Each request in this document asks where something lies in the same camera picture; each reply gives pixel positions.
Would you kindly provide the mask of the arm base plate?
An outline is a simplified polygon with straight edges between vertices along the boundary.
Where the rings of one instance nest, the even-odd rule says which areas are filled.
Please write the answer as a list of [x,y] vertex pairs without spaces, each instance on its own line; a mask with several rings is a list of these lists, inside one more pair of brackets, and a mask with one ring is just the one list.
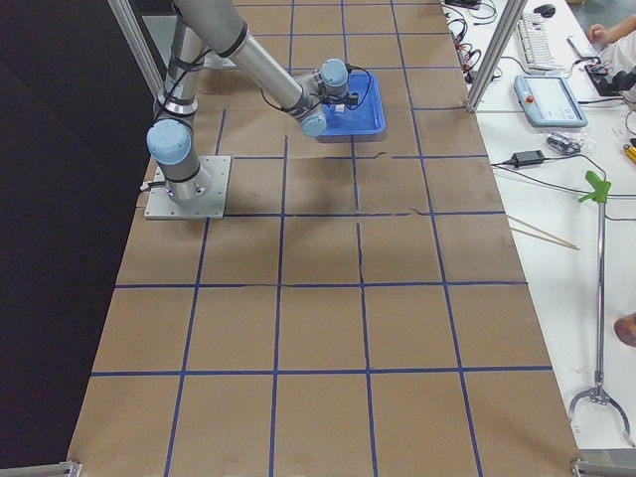
[[200,170],[190,181],[167,181],[156,167],[147,198],[144,217],[147,220],[222,219],[225,214],[231,156],[200,156]]
[[229,58],[222,58],[214,52],[209,52],[204,57],[204,68],[208,70],[235,70],[236,64]]

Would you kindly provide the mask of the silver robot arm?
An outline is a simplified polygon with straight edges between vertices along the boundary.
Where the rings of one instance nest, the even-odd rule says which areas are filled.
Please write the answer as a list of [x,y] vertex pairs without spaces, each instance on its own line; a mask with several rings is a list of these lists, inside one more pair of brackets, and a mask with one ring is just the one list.
[[252,35],[232,2],[176,1],[173,9],[177,22],[168,71],[146,135],[163,174],[163,194],[171,202],[198,201],[213,184],[212,173],[195,150],[193,126],[197,75],[206,55],[231,62],[232,79],[249,80],[270,107],[295,119],[309,137],[323,135],[328,127],[324,106],[358,105],[359,96],[349,87],[352,66],[328,59],[309,73],[292,76]]

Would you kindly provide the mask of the person's forearm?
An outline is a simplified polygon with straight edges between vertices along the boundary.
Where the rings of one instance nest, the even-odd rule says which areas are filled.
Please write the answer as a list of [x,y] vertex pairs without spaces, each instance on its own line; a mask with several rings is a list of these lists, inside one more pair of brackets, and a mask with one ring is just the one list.
[[586,37],[590,44],[607,46],[627,37],[635,29],[635,14],[630,13],[611,27],[605,27],[601,24],[591,25],[587,29]]

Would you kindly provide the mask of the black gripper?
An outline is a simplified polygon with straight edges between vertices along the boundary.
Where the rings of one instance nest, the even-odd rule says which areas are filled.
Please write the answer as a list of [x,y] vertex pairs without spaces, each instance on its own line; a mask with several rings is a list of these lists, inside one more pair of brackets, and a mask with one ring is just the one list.
[[355,110],[359,106],[359,95],[356,92],[344,92],[343,94],[326,93],[322,97],[322,104],[334,106],[335,104],[344,103],[346,109]]

